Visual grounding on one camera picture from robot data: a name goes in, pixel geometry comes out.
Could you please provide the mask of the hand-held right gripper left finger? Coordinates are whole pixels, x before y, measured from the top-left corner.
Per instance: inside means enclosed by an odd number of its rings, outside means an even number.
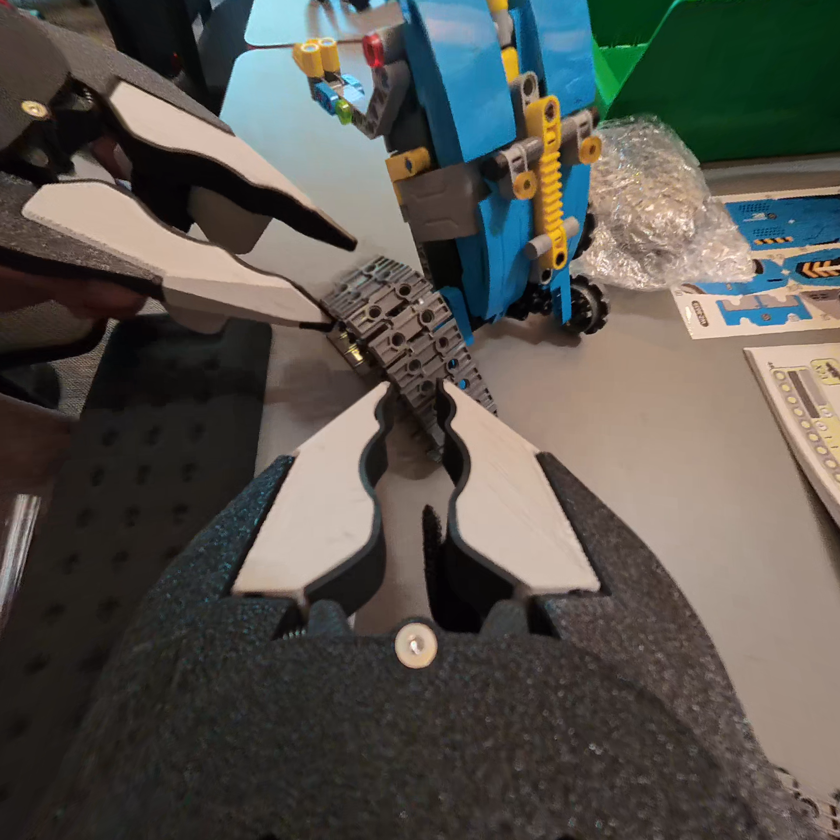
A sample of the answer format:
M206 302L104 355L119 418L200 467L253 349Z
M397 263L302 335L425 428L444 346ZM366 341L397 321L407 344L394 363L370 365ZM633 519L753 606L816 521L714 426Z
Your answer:
M387 467L392 405L392 386L382 382L295 450L234 595L371 599L377 592L385 541L375 485Z

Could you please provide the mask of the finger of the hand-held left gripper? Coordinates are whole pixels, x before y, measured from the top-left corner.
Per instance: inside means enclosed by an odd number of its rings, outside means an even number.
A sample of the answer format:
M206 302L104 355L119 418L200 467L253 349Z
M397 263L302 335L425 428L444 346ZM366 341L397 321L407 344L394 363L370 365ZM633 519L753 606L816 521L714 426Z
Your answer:
M149 270L161 280L166 310L190 329L220 329L234 318L301 329L333 326L328 313L288 279L164 225L135 198L105 182L42 186L23 205L22 215Z
M356 237L236 134L125 80L108 94L108 108L140 168L221 196L256 219L276 219L318 242L356 249Z

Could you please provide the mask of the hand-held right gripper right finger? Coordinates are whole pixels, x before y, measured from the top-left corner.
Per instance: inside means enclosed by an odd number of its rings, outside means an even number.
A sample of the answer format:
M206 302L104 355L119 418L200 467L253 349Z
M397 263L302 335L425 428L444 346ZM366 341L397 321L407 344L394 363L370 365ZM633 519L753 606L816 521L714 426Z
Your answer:
M597 593L601 582L539 461L539 450L450 381L437 384L447 537L465 594Z

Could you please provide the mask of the blue toy robot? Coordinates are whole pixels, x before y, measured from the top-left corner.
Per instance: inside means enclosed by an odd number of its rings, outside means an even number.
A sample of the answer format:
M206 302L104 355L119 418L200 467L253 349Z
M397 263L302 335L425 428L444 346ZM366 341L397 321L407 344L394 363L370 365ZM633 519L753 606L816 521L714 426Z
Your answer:
M532 314L602 329L603 290L571 269L592 243L602 152L587 2L400 8L399 23L362 38L370 94L341 70L333 39L293 46L312 99L383 138L423 274L465 335Z

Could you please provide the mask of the pile of grey track links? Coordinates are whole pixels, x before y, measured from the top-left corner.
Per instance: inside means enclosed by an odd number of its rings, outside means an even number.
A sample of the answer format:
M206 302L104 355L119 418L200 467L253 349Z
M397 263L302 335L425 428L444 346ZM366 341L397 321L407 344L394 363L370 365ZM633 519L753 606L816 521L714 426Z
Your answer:
M798 811L809 816L829 837L839 837L839 791L821 797L781 766L774 768L777 778L796 803Z

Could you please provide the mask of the grey desk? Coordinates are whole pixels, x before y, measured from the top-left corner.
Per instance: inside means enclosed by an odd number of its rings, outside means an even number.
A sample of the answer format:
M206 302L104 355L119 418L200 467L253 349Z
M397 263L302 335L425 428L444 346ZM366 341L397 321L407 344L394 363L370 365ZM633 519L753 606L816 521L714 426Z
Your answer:
M354 253L272 223L246 260L319 297L384 255L419 269L380 140L309 96L285 49L240 56L222 117L359 239ZM576 338L502 320L472 350L500 418L553 453L655 552L700 616L764 751L838 792L838 531L803 477L739 339L693 340L667 292L610 290Z

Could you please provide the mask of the person's left hand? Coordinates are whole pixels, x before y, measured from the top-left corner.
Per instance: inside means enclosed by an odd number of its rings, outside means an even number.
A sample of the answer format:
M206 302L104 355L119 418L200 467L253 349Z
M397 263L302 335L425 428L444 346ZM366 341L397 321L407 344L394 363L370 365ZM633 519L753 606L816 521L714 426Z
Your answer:
M147 298L104 280L70 280L1 267L1 311L13 312L55 302L79 319L124 320Z

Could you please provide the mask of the neighbouring grey table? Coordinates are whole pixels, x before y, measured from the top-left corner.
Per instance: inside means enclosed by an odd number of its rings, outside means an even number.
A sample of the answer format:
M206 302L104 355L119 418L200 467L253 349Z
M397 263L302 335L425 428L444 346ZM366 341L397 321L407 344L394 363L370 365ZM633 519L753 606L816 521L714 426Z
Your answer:
M402 21L398 2L370 1L358 10L340 1L254 1L245 43L250 49L290 47L320 37L355 43L375 28Z

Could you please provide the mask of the black perforated pad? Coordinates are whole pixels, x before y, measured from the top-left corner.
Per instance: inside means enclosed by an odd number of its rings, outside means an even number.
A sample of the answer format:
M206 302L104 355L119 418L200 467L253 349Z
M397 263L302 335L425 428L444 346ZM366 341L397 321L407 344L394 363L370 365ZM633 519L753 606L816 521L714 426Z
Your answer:
M272 331L112 332L2 631L1 838L19 837L164 569L255 474Z

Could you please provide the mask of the instruction booklet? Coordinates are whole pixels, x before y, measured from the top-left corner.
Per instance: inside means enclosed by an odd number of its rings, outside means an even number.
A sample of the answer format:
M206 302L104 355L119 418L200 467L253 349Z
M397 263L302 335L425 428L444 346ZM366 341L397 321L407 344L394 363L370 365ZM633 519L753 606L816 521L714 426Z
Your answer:
M839 344L744 349L801 471L839 524Z

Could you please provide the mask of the bubble wrap bag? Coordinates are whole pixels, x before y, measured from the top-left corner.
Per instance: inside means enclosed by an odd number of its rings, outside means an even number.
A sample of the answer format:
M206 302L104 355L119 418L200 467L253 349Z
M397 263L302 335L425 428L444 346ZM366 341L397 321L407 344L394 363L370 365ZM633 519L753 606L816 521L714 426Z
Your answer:
M710 193L697 158L660 119L603 121L591 167L591 246L573 268L630 291L697 282L746 282L750 246Z

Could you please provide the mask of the blue sticker sheet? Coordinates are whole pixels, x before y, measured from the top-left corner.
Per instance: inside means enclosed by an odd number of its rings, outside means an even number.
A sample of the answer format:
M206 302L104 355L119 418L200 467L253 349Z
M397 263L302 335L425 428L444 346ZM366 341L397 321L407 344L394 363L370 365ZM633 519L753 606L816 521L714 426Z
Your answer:
M719 196L753 276L672 290L693 340L839 326L839 187Z

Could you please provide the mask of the green plastic bin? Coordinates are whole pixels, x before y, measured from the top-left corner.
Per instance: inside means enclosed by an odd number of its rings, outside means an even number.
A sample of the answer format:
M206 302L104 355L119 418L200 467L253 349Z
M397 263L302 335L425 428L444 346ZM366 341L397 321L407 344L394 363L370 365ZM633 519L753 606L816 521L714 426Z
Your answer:
M699 162L839 150L838 1L589 2L597 108Z

